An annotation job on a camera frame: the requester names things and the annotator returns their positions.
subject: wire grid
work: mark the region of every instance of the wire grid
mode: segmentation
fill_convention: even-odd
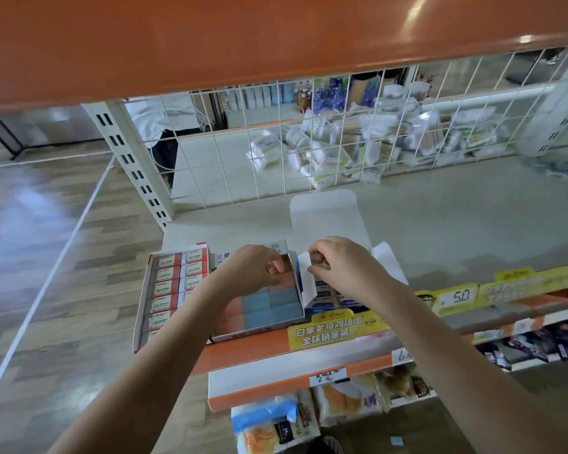
[[[352,106],[352,97],[350,97],[352,86],[349,86],[352,80],[351,73],[305,77],[273,83],[240,84],[219,90],[198,90],[193,92],[193,99],[191,94],[180,92],[176,95],[185,101],[183,105],[185,111],[179,112],[172,108],[172,104],[165,104],[163,98],[165,96],[133,99],[132,103],[149,102],[150,106],[159,102],[159,111],[154,112],[157,121],[149,123],[151,130],[148,126],[137,123],[139,117],[136,117],[133,112],[130,113],[139,128],[142,139],[149,148],[155,150],[156,145],[169,140],[176,142],[175,164],[160,165],[156,162],[165,177],[168,174],[173,177],[171,196],[174,201],[184,204],[187,209],[206,208],[319,189],[323,186],[337,186],[358,181],[378,182],[381,176],[512,155],[514,154],[513,147],[523,139],[522,128],[526,126],[531,117],[539,113],[538,108],[543,100],[542,97],[551,89],[551,86],[545,84],[559,82],[563,71],[568,66],[568,48],[564,50],[561,59],[554,66],[539,63],[544,53],[544,51],[533,51],[531,54],[510,52],[408,67],[409,73],[406,74],[406,81],[400,83],[404,85],[404,94],[399,100],[403,102],[399,122],[394,132],[386,137],[382,136],[382,131],[379,132],[381,135],[375,133],[375,121],[377,115],[381,113],[380,106],[350,108]],[[537,60],[537,65],[532,66],[535,60]],[[381,95],[385,85],[392,81],[384,78],[388,71],[392,69],[369,71],[382,77],[379,80],[377,103],[387,103]],[[514,72],[525,73],[520,84],[510,83],[505,79],[509,73]],[[544,74],[545,77],[537,84],[526,84],[536,72]],[[345,140],[349,137],[344,136],[341,136],[334,144],[330,143],[332,140],[325,142],[315,131],[320,124],[324,125],[324,117],[319,114],[306,117],[306,114],[300,111],[301,91],[306,90],[311,95],[311,107],[313,108],[317,83],[326,83],[331,78],[339,80],[346,78],[347,86],[343,109],[332,121],[327,120],[326,124],[332,125],[334,121],[338,121],[341,133],[347,134],[348,131],[357,132],[355,127],[358,118],[366,117],[370,121],[366,125],[369,128],[368,137],[365,138],[364,133],[360,143],[346,142]],[[440,107],[442,109],[439,109],[440,124],[438,127],[416,131],[414,137],[418,141],[413,148],[409,148],[406,145],[408,141],[406,132],[409,130],[409,124],[412,125],[414,121],[412,118],[416,119],[416,111],[413,113],[406,110],[410,107],[409,104],[413,97],[409,92],[411,83],[417,80],[431,82],[429,97],[421,99],[423,106],[421,111],[433,111]],[[299,91],[296,97],[293,96],[293,103],[290,103],[292,88],[297,88]],[[533,88],[535,92],[532,92],[529,98],[523,97],[521,92],[530,88]],[[499,101],[500,96],[507,96],[509,93],[511,97],[506,97],[503,102]],[[215,129],[217,117],[206,104],[211,97],[213,101],[223,103],[229,129]],[[463,105],[463,101],[470,97],[479,97],[479,105]],[[491,132],[494,135],[488,144],[478,146],[470,144],[472,140],[483,136],[484,132],[483,121],[476,119],[462,127],[463,140],[469,140],[469,144],[464,149],[447,152],[445,143],[441,143],[435,152],[429,154],[425,154],[420,149],[426,138],[437,135],[447,141],[458,132],[459,129],[451,122],[463,110],[473,109],[481,115],[488,107],[494,107],[497,114],[495,123],[491,125]],[[185,117],[188,113],[196,115],[195,124],[191,118]],[[150,120],[147,112],[142,111],[141,115]],[[304,120],[307,124],[307,119],[309,119],[307,134],[309,145],[301,151],[291,149],[291,144],[287,141],[287,134],[291,129],[299,129]],[[194,129],[194,127],[199,132],[198,134],[162,136],[164,130],[175,134],[179,130]],[[259,169],[258,166],[265,162],[265,158],[253,152],[251,144],[269,133],[277,137],[278,156],[271,164]],[[376,142],[381,147],[387,145],[385,152],[389,150],[389,155],[379,156],[376,163],[367,165],[368,149],[358,150],[358,145],[361,146],[367,140]],[[338,162],[329,165],[327,171],[312,161],[317,150],[321,149],[317,146],[319,144],[317,142],[327,143],[338,152]],[[341,164],[341,160],[349,152],[356,152],[358,156],[356,167],[346,168]],[[292,162],[294,157],[297,159],[304,157],[304,162],[309,160],[308,169],[301,172],[295,168]]]

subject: hand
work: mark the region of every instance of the hand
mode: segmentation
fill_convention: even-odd
[[[280,253],[263,245],[244,245],[227,259],[206,279],[229,300],[250,295],[266,286],[278,285],[277,275],[286,272]]]
[[[318,263],[329,265],[310,266],[311,274],[371,309],[382,297],[384,284],[397,282],[364,247],[344,237],[320,239],[313,243],[309,253]]]

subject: price label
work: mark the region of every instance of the price label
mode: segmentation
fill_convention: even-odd
[[[524,333],[528,333],[532,331],[532,327],[534,325],[533,318],[524,318],[522,320],[518,320],[513,324],[513,329],[511,330],[512,335],[523,335]]]
[[[347,379],[347,368],[339,368],[325,373],[310,376],[310,387],[333,384],[337,381]]]
[[[401,365],[402,363],[408,363],[409,361],[414,361],[410,352],[406,350],[405,347],[401,349],[396,349],[391,352],[391,362],[393,366]]]
[[[474,333],[474,343],[481,343],[483,341],[494,341],[505,337],[505,331],[502,328],[497,328],[495,330],[484,330],[477,331]]]
[[[472,303],[476,300],[477,289],[475,287],[460,288],[455,291],[440,293],[440,305],[450,307],[462,303]]]

